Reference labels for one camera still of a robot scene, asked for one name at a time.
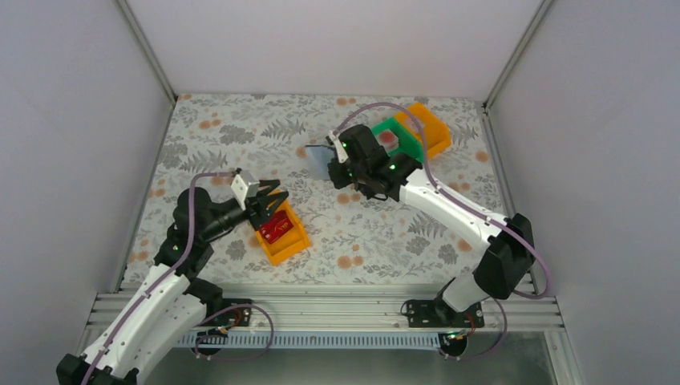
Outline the blue card holder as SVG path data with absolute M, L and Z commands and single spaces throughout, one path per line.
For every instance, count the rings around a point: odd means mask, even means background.
M 334 146 L 308 144 L 305 146 L 310 176 L 314 180 L 331 180 L 328 164 L 337 155 Z

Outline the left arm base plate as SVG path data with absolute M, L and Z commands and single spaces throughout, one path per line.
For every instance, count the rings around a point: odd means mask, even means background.
M 252 299 L 224 298 L 220 311 L 209 314 L 198 326 L 228 328 L 249 326 L 253 314 L 252 304 Z

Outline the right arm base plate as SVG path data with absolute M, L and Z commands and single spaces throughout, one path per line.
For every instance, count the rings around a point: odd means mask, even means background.
M 402 304 L 399 312 L 407 318 L 410 328 L 478 328 L 485 325 L 479 302 L 457 312 L 442 300 L 410 299 Z

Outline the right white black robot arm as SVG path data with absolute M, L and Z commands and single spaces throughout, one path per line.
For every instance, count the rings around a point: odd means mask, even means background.
M 327 136 L 334 156 L 327 165 L 335 188 L 353 185 L 368 199 L 393 200 L 420 210 L 462 237 L 481 259 L 471 273 L 449 281 L 437 297 L 461 313 L 487 298 L 506 299 L 532 267 L 531 223 L 506 217 L 441 184 L 415 158 L 389 156 L 362 124 Z

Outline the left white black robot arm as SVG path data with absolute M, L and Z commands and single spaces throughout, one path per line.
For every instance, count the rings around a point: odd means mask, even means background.
M 173 222 L 147 277 L 111 325 L 80 355 L 67 354 L 56 375 L 61 384 L 142 384 L 193 327 L 228 311 L 223 290 L 198 277 L 212 243 L 249 223 L 258 229 L 288 197 L 279 180 L 233 176 L 232 198 L 215 202 L 192 178 L 177 198 Z

